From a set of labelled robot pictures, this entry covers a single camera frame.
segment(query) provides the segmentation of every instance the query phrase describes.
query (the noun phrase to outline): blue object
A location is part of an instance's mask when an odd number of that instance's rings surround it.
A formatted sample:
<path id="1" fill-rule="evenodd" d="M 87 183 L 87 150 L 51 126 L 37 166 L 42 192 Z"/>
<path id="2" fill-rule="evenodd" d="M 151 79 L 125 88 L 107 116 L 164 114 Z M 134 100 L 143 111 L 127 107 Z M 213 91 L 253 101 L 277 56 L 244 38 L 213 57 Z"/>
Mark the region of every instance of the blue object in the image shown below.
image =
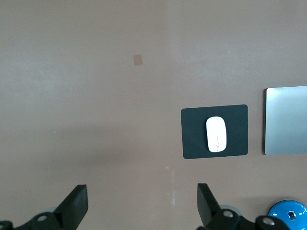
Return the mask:
<path id="1" fill-rule="evenodd" d="M 304 205 L 294 200 L 276 203 L 268 216 L 281 219 L 290 230 L 307 230 L 307 210 Z"/>

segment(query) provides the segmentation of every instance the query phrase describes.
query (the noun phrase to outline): black mouse pad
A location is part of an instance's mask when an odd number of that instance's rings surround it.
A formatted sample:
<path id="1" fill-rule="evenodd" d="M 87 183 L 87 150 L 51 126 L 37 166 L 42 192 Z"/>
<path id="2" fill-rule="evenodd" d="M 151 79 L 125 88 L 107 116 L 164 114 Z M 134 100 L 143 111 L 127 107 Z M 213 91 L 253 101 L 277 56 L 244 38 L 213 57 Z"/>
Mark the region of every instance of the black mouse pad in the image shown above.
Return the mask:
<path id="1" fill-rule="evenodd" d="M 208 148 L 206 121 L 212 116 L 219 116 L 225 121 L 227 145 L 221 152 L 210 152 Z M 248 153 L 248 107 L 245 104 L 182 109 L 181 127 L 185 159 Z"/>

